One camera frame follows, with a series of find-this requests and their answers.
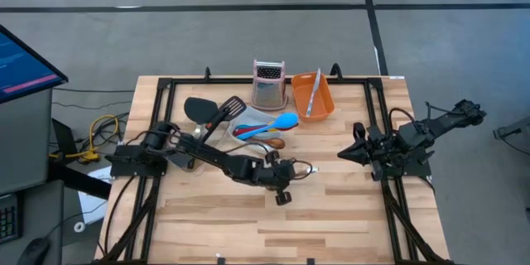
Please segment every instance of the blue plastic spoon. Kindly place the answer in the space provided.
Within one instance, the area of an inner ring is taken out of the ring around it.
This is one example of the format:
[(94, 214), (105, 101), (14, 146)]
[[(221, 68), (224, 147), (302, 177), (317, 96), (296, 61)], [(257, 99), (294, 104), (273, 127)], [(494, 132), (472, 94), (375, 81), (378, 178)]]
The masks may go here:
[(298, 123), (298, 115), (296, 113), (283, 113), (271, 125), (267, 125), (262, 128), (254, 129), (251, 132), (246, 132), (238, 135), (239, 140), (246, 140), (259, 133), (263, 133), (273, 128), (291, 128)]

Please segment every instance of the monitor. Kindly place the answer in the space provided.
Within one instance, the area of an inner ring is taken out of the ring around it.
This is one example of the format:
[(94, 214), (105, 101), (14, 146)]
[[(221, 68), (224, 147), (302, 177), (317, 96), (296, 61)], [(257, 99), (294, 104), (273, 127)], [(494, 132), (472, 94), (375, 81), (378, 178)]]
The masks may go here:
[(0, 25), (0, 104), (66, 82), (50, 62)]

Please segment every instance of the concrete floor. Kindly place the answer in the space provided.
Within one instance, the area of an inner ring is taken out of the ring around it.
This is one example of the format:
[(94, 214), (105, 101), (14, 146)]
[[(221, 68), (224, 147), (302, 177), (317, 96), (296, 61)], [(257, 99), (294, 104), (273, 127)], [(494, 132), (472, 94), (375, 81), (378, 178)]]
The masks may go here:
[[(105, 7), (364, 0), (0, 0), (0, 7)], [(530, 0), (374, 0), (375, 4), (514, 3)], [(530, 10), (377, 11), (388, 73), (405, 75), (418, 118), (424, 102), (466, 98), (488, 112), (476, 128), (441, 138), (431, 159), (450, 255), (457, 263), (528, 264), (530, 157), (491, 131), (530, 115)], [(296, 74), (340, 63), (347, 75), (378, 75), (365, 10), (296, 12), (0, 13), (0, 23), (70, 77), (66, 87), (133, 89), (139, 75), (248, 74), (254, 57), (283, 59)], [(63, 104), (99, 106), (131, 94), (54, 92)], [(53, 108), (76, 136), (102, 113)], [(530, 151), (528, 140), (511, 139)], [(101, 165), (80, 167), (91, 171)], [(79, 210), (65, 194), (65, 212)], [(88, 262), (100, 225), (65, 226), (64, 263)]]

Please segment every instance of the wooden table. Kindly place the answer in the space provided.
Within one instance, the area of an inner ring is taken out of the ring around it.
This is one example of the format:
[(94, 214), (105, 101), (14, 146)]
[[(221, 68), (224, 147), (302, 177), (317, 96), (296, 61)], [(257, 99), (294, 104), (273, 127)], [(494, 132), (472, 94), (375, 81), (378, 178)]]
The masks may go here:
[[(148, 129), (158, 78), (139, 77), (126, 140)], [(388, 110), (399, 107), (412, 113), (405, 80), (382, 79)], [(250, 84), (179, 85), (171, 121), (191, 132), (195, 124), (183, 110), (187, 97), (221, 104), (238, 95), (249, 104), (251, 90)], [(330, 91), (335, 111), (324, 122), (300, 123), (284, 136), (287, 146), (280, 151), (283, 158), (296, 157), (319, 168), (307, 179), (291, 183), (287, 190), (292, 202), (288, 205), (277, 206), (274, 192), (235, 183), (213, 166), (204, 164), (197, 171), (186, 173), (168, 165), (160, 188), (149, 263), (216, 263), (217, 257), (226, 258), (227, 263), (305, 263), (307, 258), (315, 258), (317, 263), (393, 263), (381, 185), (372, 181), (370, 166), (362, 167), (336, 156), (353, 143), (354, 122), (369, 126), (363, 87), (334, 84)], [(294, 111), (290, 85), (287, 94), (289, 104), (284, 111)], [(382, 128), (375, 92), (373, 98)], [(407, 121), (404, 115), (396, 114), (393, 126)], [(212, 137), (213, 144), (218, 142), (216, 147), (221, 150), (237, 145), (227, 133), (223, 134), (225, 128), (220, 126)], [(237, 153), (256, 154), (246, 148)], [(119, 178), (113, 183), (109, 206), (127, 179)], [(416, 177), (404, 177), (403, 182), (412, 222), (435, 252), (448, 258), (432, 190)], [(119, 202), (111, 224), (110, 247), (130, 223), (136, 189), (137, 179)], [(110, 208), (100, 243), (104, 242), (109, 213)], [(400, 224), (398, 227), (402, 254), (407, 258), (404, 232)], [(139, 231), (136, 258), (143, 226)]]

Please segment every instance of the white paper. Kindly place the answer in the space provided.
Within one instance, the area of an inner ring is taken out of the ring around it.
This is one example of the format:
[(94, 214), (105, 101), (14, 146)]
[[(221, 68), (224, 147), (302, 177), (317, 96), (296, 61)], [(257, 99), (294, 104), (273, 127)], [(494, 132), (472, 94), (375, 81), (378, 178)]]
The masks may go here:
[[(110, 166), (91, 171), (89, 176), (105, 182), (110, 182)], [(92, 224), (94, 221), (102, 219), (105, 216), (105, 213), (107, 212), (107, 203), (103, 204), (103, 202), (106, 202), (106, 200), (87, 195), (82, 191), (78, 191), (77, 193), (79, 194), (79, 201), (81, 202), (81, 210), (83, 212), (83, 221), (85, 224)]]

